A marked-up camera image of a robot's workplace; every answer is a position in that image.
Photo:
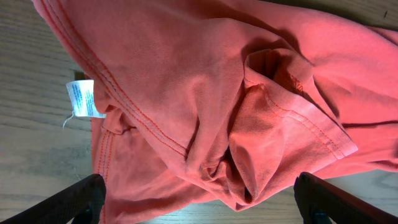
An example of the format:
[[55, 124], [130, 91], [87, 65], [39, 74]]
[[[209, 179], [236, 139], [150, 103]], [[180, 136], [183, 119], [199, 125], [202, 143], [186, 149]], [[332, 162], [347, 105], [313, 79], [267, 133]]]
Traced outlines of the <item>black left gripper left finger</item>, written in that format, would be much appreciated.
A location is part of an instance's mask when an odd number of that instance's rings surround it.
[[91, 174], [1, 224], [98, 224], [105, 196], [103, 177]]

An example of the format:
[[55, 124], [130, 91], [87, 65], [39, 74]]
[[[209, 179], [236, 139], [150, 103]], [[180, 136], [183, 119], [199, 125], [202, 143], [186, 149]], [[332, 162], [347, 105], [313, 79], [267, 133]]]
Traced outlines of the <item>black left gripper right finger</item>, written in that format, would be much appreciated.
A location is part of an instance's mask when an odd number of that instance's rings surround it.
[[308, 172], [296, 178], [294, 197], [304, 224], [397, 223], [396, 216]]

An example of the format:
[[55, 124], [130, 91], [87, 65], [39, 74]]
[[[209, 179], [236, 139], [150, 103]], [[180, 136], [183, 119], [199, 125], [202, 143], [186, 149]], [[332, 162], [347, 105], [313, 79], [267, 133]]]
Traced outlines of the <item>red soccer t-shirt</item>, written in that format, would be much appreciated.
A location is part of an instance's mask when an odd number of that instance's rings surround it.
[[264, 1], [36, 1], [94, 82], [101, 223], [397, 170], [397, 33]]

